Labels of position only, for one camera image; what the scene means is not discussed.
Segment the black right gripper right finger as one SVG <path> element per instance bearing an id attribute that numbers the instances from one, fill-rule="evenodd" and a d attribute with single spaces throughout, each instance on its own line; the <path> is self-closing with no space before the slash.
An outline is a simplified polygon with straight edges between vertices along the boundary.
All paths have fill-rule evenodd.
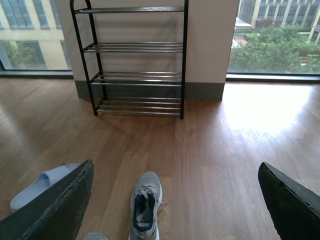
<path id="1" fill-rule="evenodd" d="M 258 169 L 266 207 L 282 240 L 320 238 L 320 196 L 267 162 Z"/>

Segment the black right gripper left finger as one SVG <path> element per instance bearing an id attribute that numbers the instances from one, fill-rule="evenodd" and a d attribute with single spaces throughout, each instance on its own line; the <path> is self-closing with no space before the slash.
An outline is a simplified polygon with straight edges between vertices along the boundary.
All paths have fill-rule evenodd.
<path id="1" fill-rule="evenodd" d="M 74 240 L 90 200 L 94 177 L 86 160 L 0 222 L 2 240 Z"/>

